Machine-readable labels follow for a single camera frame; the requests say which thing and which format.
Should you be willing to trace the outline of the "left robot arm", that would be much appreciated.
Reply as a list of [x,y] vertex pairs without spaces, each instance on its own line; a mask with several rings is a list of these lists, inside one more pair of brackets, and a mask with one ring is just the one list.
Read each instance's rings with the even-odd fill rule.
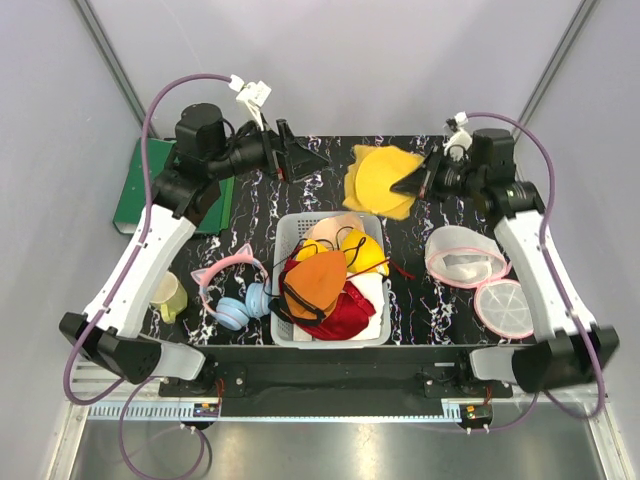
[[294,183],[326,168],[280,119],[274,129],[253,121],[233,131],[219,107],[187,107],[175,143],[151,184],[151,205],[102,290],[81,313],[59,323],[73,356],[82,356],[132,384],[150,377],[179,378],[196,396],[215,386],[204,354],[185,344],[141,337],[151,297],[184,244],[220,196],[220,181],[261,170]]

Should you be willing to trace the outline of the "yellow mesh bra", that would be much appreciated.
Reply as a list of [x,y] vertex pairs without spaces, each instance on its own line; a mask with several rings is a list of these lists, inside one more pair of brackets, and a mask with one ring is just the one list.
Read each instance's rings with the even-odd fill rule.
[[423,158],[395,146],[356,145],[353,153],[355,160],[343,180],[343,206],[392,220],[407,219],[415,198],[394,193],[391,187],[413,173]]

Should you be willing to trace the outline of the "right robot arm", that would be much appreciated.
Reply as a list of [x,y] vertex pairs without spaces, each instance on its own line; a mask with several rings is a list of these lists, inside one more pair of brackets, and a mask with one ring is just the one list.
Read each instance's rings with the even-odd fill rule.
[[619,347],[618,334],[598,326],[573,287],[548,230],[552,203],[533,183],[517,180],[514,149],[509,131],[479,129],[468,146],[433,146],[391,187],[420,200],[472,200],[511,261],[531,312],[534,344],[472,351],[454,371],[455,387],[470,397],[490,380],[527,393],[589,383],[604,392],[603,369]]

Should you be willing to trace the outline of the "white pink mesh laundry bag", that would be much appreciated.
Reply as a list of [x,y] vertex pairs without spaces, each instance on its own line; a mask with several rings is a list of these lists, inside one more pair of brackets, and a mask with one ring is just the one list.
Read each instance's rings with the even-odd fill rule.
[[495,240],[458,225],[439,227],[426,241],[425,266],[439,282],[472,290],[475,314],[494,334],[510,340],[533,334],[523,288],[508,277],[511,263]]

